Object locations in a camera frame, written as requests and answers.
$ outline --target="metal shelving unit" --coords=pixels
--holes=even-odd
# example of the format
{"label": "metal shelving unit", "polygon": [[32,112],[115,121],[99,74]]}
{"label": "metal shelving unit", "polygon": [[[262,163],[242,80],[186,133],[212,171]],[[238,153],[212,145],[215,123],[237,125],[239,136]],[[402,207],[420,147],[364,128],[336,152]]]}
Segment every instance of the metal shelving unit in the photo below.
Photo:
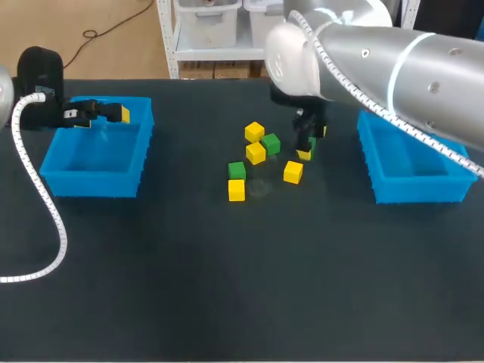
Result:
{"label": "metal shelving unit", "polygon": [[[402,27],[412,29],[420,0],[402,0]],[[178,79],[178,61],[255,61],[264,58],[261,48],[252,46],[249,14],[239,10],[237,44],[233,48],[192,49],[183,32],[183,24],[172,24],[172,0],[157,0],[161,33],[165,45],[166,62],[171,79]]]}

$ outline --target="wooden floor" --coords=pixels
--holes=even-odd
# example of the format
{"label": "wooden floor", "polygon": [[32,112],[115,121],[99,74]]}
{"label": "wooden floor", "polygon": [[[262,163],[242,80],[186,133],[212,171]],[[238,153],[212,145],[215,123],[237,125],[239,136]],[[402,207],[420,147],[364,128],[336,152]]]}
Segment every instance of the wooden floor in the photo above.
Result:
{"label": "wooden floor", "polygon": [[[16,74],[25,48],[57,51],[66,64],[85,41],[150,0],[0,0],[0,64]],[[156,3],[149,11],[91,42],[65,71],[66,79],[169,78]]]}

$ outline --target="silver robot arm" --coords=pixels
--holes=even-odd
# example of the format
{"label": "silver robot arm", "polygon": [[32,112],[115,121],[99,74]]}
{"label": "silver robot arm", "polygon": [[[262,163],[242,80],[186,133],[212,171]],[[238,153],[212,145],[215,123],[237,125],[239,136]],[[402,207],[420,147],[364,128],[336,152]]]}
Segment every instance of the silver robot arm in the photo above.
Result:
{"label": "silver robot arm", "polygon": [[361,106],[295,30],[292,10],[381,107],[425,132],[484,150],[484,43],[392,28],[380,0],[285,0],[287,23],[268,35],[266,65],[289,95]]}
{"label": "silver robot arm", "polygon": [[14,107],[14,84],[7,69],[0,65],[0,130],[7,123]]}

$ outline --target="storage box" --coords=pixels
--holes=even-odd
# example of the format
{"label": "storage box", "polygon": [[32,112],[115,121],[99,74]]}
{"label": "storage box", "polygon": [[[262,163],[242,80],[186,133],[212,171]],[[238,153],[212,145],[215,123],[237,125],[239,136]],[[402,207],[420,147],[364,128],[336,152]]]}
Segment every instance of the storage box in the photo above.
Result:
{"label": "storage box", "polygon": [[209,61],[182,61],[178,63],[180,79],[213,79],[215,64]]}
{"label": "storage box", "polygon": [[260,76],[262,78],[269,78],[269,73],[267,72],[267,68],[265,67],[265,63],[263,63],[261,68],[260,68]]}
{"label": "storage box", "polygon": [[215,63],[215,79],[244,79],[250,77],[249,61],[225,61]]}
{"label": "storage box", "polygon": [[121,103],[130,124],[109,123],[105,117],[92,127],[58,129],[40,174],[56,197],[136,197],[154,126],[150,98],[77,97]]}
{"label": "storage box", "polygon": [[476,40],[484,42],[484,18],[482,19],[481,25],[476,35]]}
{"label": "storage box", "polygon": [[237,10],[242,0],[175,0],[181,31],[193,49],[230,48],[237,41]]}
{"label": "storage box", "polygon": [[265,48],[265,38],[269,31],[284,22],[283,1],[244,0],[244,7],[250,12],[253,47]]}
{"label": "storage box", "polygon": [[[358,133],[377,203],[461,202],[477,177],[384,119],[361,112]],[[435,137],[467,157],[466,148]]]}

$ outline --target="cardboard box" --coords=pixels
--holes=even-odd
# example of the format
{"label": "cardboard box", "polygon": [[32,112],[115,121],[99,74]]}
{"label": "cardboard box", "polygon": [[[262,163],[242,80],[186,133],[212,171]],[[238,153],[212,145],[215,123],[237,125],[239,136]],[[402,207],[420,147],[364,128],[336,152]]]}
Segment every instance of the cardboard box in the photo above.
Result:
{"label": "cardboard box", "polygon": [[260,76],[262,78],[269,78],[269,73],[267,73],[267,68],[265,68],[265,64],[262,64],[262,67],[260,69]]}
{"label": "cardboard box", "polygon": [[250,77],[250,62],[226,61],[215,65],[215,79],[244,79]]}
{"label": "cardboard box", "polygon": [[215,64],[209,61],[183,61],[178,63],[180,79],[213,79]]}

